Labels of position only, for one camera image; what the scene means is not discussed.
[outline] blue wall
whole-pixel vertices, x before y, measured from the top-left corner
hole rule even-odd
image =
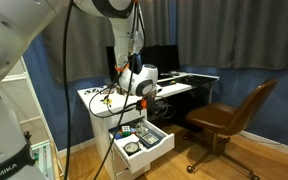
[[[52,77],[42,38],[37,37],[23,56],[57,148],[59,150],[65,149],[67,112],[64,86]],[[77,90],[102,85],[104,85],[104,77],[81,79],[68,84],[72,115],[72,145],[93,138],[89,114],[78,97]]]
[[[232,106],[240,105],[265,79],[278,78],[275,89],[246,131],[288,145],[288,70],[182,68],[187,72],[219,76],[213,101]]]

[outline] computer monitor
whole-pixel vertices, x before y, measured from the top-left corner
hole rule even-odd
[[[180,69],[177,45],[145,47],[141,54],[141,60],[143,64],[153,64],[157,67],[159,79],[161,79],[162,74]]]
[[[106,47],[106,60],[108,65],[108,75],[110,77],[111,82],[113,82],[117,77],[117,71],[115,70],[115,53],[113,46]]]

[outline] desk leg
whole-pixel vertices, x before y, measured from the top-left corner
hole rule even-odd
[[[213,83],[208,84],[208,103],[212,102],[212,96],[213,96]]]

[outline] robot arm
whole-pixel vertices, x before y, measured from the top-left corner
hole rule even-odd
[[[76,0],[76,4],[90,14],[109,17],[116,42],[117,67],[124,67],[128,55],[142,48],[140,43],[135,42],[131,44],[138,46],[131,46],[131,50],[128,51],[129,39],[133,36],[130,33],[134,17],[132,0]],[[66,5],[68,0],[0,0],[0,81],[20,59],[29,43]],[[154,90],[157,69],[149,65],[143,69],[140,74],[134,74],[130,80],[131,72],[126,68],[122,72],[120,85],[128,89],[128,82],[131,81],[131,92],[138,96]],[[0,100],[0,179],[9,177],[27,179],[41,176],[37,168],[25,166],[14,160],[19,158],[23,160],[23,156],[29,156],[27,145],[15,113]],[[30,157],[25,159],[29,165]]]
[[[130,92],[136,96],[145,96],[155,90],[157,68],[153,65],[143,65],[141,72],[133,75],[128,67],[124,68],[128,63],[128,57],[139,53],[144,46],[144,28],[140,27],[139,22],[134,23],[142,18],[141,8],[136,3],[133,0],[75,0],[75,4],[84,12],[109,18],[115,38],[116,67],[123,69],[119,85],[128,90],[131,82]]]

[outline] cable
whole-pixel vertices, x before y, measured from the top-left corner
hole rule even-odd
[[[110,115],[107,115],[107,116],[99,116],[99,115],[96,115],[96,114],[92,111],[92,108],[91,108],[91,103],[92,103],[93,99],[94,99],[98,94],[100,94],[101,92],[103,92],[103,91],[105,91],[105,90],[107,90],[107,89],[109,89],[109,88],[110,88],[109,91],[111,91],[111,87],[112,87],[114,84],[116,84],[116,82],[118,81],[118,79],[120,78],[121,75],[122,75],[122,73],[120,73],[120,74],[117,76],[117,78],[114,80],[114,82],[113,82],[109,87],[104,88],[104,89],[102,89],[101,91],[97,92],[97,93],[91,98],[91,100],[89,101],[88,109],[89,109],[89,111],[90,111],[95,117],[98,117],[98,118],[108,118],[108,117],[111,117],[111,116],[113,116],[113,115],[121,114],[123,111],[126,111],[126,112],[127,112],[127,111],[132,110],[132,109],[122,109],[122,110],[120,110],[120,111],[118,111],[118,112],[112,112],[112,111],[109,109],[109,105],[107,104],[107,109],[108,109],[108,111],[109,111],[111,114],[110,114]]]
[[[136,12],[137,12],[137,11],[136,11],[136,10],[137,10],[137,3],[136,3],[136,2],[134,3],[134,6],[135,6],[135,7],[134,7],[134,14],[136,14]],[[128,101],[129,95],[130,95],[130,91],[131,91],[132,79],[133,79],[133,73],[134,73],[134,64],[135,64],[135,63],[132,63],[132,72],[131,72],[131,77],[130,77],[130,81],[129,81],[129,84],[128,84],[128,90],[127,90],[127,95],[126,95],[126,99],[125,99],[125,102],[124,102],[123,110],[125,110],[125,108],[126,108],[126,104],[127,104],[127,101]],[[121,122],[122,122],[122,119],[123,119],[123,116],[124,116],[124,111],[123,111],[123,112],[121,113],[121,115],[120,115],[120,119],[119,119],[119,121],[118,121],[118,123],[117,123],[117,127],[120,126],[120,124],[121,124]],[[116,137],[117,132],[118,132],[118,128],[117,128],[117,130],[114,132],[114,135],[113,135],[113,137],[112,137],[112,140],[111,140],[111,142],[110,142],[110,145],[109,145],[109,147],[108,147],[108,149],[107,149],[107,151],[106,151],[106,154],[105,154],[105,156],[104,156],[104,159],[103,159],[103,161],[102,161],[102,163],[101,163],[98,171],[96,172],[96,175],[95,175],[94,179],[97,179],[97,177],[98,177],[101,169],[102,169],[103,166],[104,166],[104,163],[105,163],[105,161],[106,161],[106,159],[107,159],[107,157],[108,157],[108,155],[109,155],[109,153],[110,153],[110,150],[111,150],[111,148],[112,148],[112,145],[113,145],[113,143],[114,143],[114,139],[115,139],[115,137]]]
[[[156,97],[161,97],[161,98],[164,100],[164,102],[165,102],[165,105],[163,105],[163,107],[165,108],[165,110],[163,111],[163,113],[160,114],[161,111],[157,111],[156,108],[153,107],[154,105],[153,105],[153,106],[148,105],[148,108],[147,108],[147,109],[148,109],[151,113],[153,113],[154,115],[156,115],[156,116],[159,117],[159,118],[163,118],[163,119],[170,119],[170,118],[172,118],[172,117],[175,115],[175,108],[174,108],[172,105],[169,105],[169,104],[168,104],[168,102],[167,102],[167,100],[166,100],[165,97],[163,97],[163,96],[156,96]],[[166,113],[168,112],[169,108],[172,108],[173,113],[172,113],[171,115],[169,115],[169,116],[165,116]]]
[[[71,16],[71,10],[73,7],[73,0],[70,0],[68,6],[68,12],[65,19],[64,27],[64,40],[63,40],[63,80],[64,80],[64,91],[65,91],[65,102],[66,102],[66,111],[67,111],[67,145],[66,145],[66,164],[64,172],[64,180],[67,180],[68,170],[70,165],[70,154],[71,154],[71,108],[69,102],[69,92],[67,84],[67,72],[66,72],[66,48],[67,48],[67,34],[68,34],[68,25]]]
[[[146,46],[146,34],[145,34],[144,23],[143,23],[143,19],[142,19],[141,11],[140,11],[140,10],[139,10],[138,16],[139,16],[139,19],[140,19],[141,28],[142,28],[142,31],[143,31],[143,38],[144,38],[143,47],[142,47],[142,49],[140,50],[140,54],[142,54],[143,51],[144,51],[144,49],[145,49],[145,46]]]

